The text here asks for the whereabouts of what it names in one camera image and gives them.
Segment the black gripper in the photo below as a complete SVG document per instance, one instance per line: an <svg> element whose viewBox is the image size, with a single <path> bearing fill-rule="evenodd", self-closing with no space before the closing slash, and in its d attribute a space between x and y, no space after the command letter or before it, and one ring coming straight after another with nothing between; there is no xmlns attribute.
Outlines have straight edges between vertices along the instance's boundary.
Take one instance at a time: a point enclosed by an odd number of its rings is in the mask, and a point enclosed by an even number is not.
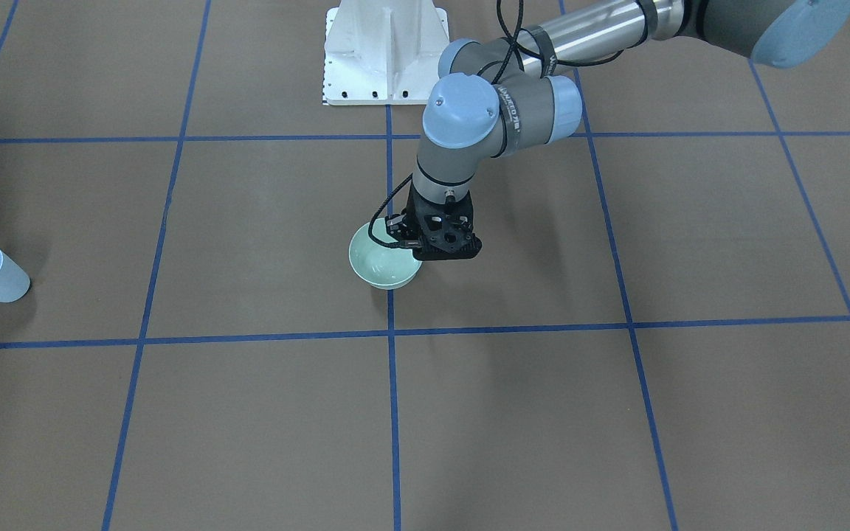
<svg viewBox="0 0 850 531"><path fill-rule="evenodd" d="M389 249L408 249L418 261L455 261L476 257L483 247L474 233L471 195L435 203L412 188L401 214L388 216Z"/></svg>

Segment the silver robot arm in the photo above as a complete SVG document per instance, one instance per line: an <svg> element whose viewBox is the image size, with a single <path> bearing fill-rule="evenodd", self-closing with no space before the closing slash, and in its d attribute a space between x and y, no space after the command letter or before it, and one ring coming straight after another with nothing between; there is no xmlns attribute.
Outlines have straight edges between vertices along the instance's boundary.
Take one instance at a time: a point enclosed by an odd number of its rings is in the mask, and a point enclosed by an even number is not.
<svg viewBox="0 0 850 531"><path fill-rule="evenodd" d="M583 101L564 75L571 69L682 36L789 69L826 47L849 16L850 1L600 1L539 26L519 19L495 41L453 41L423 111L406 205L387 218L375 214L368 238L418 261L475 257L482 243L470 181L483 160L577 131Z"/></svg>

